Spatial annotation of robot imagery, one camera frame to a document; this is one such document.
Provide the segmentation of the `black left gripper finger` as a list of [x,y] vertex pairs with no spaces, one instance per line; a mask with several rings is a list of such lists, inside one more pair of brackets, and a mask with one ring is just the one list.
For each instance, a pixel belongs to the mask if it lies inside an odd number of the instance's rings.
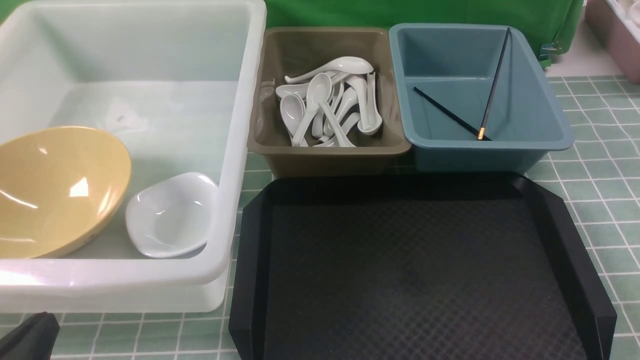
[[53,313],[35,313],[1,338],[0,358],[50,360],[60,328]]

